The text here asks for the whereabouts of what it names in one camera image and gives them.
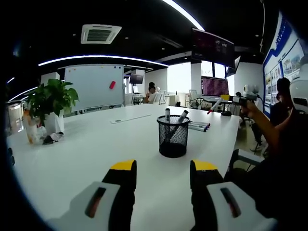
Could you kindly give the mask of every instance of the black ceiling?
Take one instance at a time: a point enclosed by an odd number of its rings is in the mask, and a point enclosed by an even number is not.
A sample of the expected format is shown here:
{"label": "black ceiling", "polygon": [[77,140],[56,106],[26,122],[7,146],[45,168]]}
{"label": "black ceiling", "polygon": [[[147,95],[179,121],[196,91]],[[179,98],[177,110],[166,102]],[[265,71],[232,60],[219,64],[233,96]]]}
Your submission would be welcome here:
{"label": "black ceiling", "polygon": [[[263,62],[276,28],[278,11],[269,7],[271,12],[266,18],[264,47],[259,52],[263,29],[263,5],[260,0],[176,2],[205,31],[226,38],[245,50],[236,52],[236,56],[242,55],[243,62]],[[51,4],[38,8],[26,5],[14,9],[19,25],[8,28],[10,42],[7,48],[14,68],[6,79],[15,77],[10,83],[9,96],[37,86],[42,73],[67,65],[117,63],[161,68],[153,64],[114,59],[76,59],[38,67],[39,63],[56,58],[104,54],[155,61],[190,51],[193,24],[161,0],[96,1],[88,4],[82,2],[76,6],[52,4],[54,7]],[[122,29],[110,45],[81,44],[84,24],[115,25]],[[176,59],[165,63],[174,62],[181,61]]]}

